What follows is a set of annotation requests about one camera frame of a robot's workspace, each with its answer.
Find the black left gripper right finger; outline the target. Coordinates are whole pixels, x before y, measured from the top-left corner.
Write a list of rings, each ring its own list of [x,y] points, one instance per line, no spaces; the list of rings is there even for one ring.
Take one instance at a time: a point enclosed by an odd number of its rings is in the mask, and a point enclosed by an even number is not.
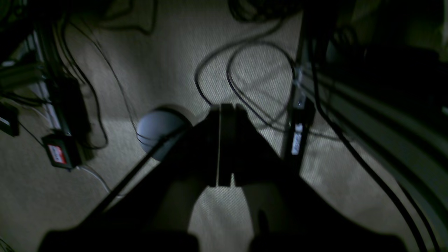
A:
[[[397,236],[344,217],[288,167],[241,105],[219,106],[219,185],[266,186],[275,200],[259,208],[250,252],[405,252]]]

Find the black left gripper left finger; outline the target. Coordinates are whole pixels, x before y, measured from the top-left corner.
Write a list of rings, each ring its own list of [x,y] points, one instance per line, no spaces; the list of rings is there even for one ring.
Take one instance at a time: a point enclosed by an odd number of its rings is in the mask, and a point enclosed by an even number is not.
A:
[[[221,106],[164,134],[76,227],[50,231],[40,252],[197,252],[191,212],[215,185]]]

